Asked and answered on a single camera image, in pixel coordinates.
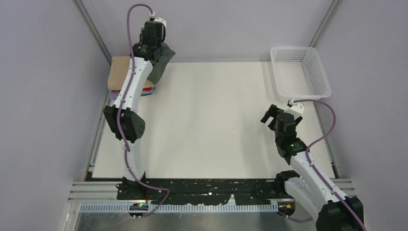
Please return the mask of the dark grey t-shirt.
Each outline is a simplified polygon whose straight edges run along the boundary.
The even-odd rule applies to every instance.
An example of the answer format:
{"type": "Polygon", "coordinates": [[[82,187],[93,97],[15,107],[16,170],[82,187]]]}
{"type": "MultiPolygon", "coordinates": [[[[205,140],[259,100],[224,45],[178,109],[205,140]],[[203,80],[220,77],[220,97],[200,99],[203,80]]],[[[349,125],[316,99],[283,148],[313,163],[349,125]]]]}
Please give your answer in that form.
{"type": "Polygon", "coordinates": [[[147,80],[154,85],[160,81],[167,64],[176,55],[176,53],[165,42],[162,43],[162,48],[163,53],[161,54],[159,61],[153,65],[152,72],[147,78],[147,80]]]}

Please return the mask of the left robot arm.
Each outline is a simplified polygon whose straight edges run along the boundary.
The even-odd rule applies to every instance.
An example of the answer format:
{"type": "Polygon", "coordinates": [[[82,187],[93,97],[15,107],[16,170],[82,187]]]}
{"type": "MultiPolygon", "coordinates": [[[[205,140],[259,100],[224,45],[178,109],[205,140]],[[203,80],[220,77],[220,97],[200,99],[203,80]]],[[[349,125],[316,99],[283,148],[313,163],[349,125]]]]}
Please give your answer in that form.
{"type": "Polygon", "coordinates": [[[103,110],[106,122],[115,137],[123,142],[125,170],[121,192],[144,192],[145,170],[141,163],[140,139],[146,123],[137,115],[139,100],[145,82],[159,61],[166,36],[166,22],[162,18],[146,21],[140,34],[140,41],[130,45],[129,66],[122,89],[113,105],[103,110]]]}

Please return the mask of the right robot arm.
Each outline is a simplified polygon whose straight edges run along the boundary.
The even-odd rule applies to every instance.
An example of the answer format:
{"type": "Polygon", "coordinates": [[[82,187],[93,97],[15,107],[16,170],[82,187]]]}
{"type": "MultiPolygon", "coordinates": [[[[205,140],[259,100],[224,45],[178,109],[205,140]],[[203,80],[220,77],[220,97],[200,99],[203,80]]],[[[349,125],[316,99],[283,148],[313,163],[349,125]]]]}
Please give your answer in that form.
{"type": "Polygon", "coordinates": [[[357,197],[348,196],[318,167],[306,145],[296,132],[302,120],[304,100],[288,102],[283,110],[272,104],[260,120],[272,121],[278,154],[292,170],[276,175],[280,191],[291,196],[311,216],[318,231],[365,231],[364,208],[357,197]]]}

